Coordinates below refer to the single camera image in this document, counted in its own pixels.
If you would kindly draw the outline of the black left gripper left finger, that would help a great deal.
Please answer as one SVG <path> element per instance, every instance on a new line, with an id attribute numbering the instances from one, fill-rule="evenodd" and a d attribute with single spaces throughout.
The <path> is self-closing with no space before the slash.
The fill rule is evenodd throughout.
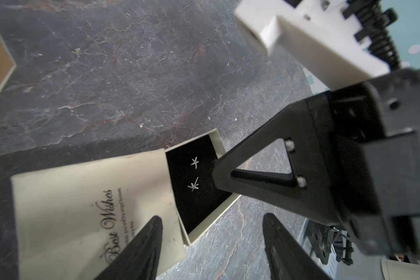
<path id="1" fill-rule="evenodd" d="M 154 280 L 162 249 L 163 224 L 152 217 L 97 280 Z"/>

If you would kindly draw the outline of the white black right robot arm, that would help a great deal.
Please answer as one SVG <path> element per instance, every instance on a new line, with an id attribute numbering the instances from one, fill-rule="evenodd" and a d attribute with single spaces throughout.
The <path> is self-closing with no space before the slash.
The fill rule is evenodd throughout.
<path id="1" fill-rule="evenodd" d="M 267 56 L 287 50 L 327 91 L 287 105 L 219 158 L 218 189 L 309 219 L 314 254 L 420 259 L 420 70 L 402 68 L 379 1 L 242 1 Z"/>

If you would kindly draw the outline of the silver star stud earring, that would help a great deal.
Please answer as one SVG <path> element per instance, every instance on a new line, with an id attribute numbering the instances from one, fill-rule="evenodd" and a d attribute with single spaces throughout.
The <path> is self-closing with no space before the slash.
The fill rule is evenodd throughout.
<path id="1" fill-rule="evenodd" d="M 197 170 L 198 163 L 198 157 L 196 156 L 194 159 L 192 159 L 191 166 L 193 166 Z"/>

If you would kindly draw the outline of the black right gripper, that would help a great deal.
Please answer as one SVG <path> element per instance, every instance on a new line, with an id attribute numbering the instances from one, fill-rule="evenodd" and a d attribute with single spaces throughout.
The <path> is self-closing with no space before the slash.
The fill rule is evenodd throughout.
<path id="1" fill-rule="evenodd" d="M 357 246 L 420 259 L 420 70 L 287 105 L 215 162 L 215 186 L 336 225 L 333 128 L 341 220 Z"/>

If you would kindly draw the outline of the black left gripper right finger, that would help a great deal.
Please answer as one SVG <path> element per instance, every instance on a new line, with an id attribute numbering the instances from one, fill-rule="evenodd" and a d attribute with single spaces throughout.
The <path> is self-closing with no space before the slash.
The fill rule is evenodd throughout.
<path id="1" fill-rule="evenodd" d="M 329 280 L 273 213 L 262 222 L 272 280 Z"/>

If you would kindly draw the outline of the small cream printed gift box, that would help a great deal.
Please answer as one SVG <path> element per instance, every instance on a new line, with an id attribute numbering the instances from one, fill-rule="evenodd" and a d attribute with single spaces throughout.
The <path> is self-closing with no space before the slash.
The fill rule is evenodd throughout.
<path id="1" fill-rule="evenodd" d="M 94 279 L 154 216 L 163 224 L 163 274 L 238 199 L 213 182 L 224 153 L 213 129 L 168 149 L 13 176 L 20 278 Z"/>

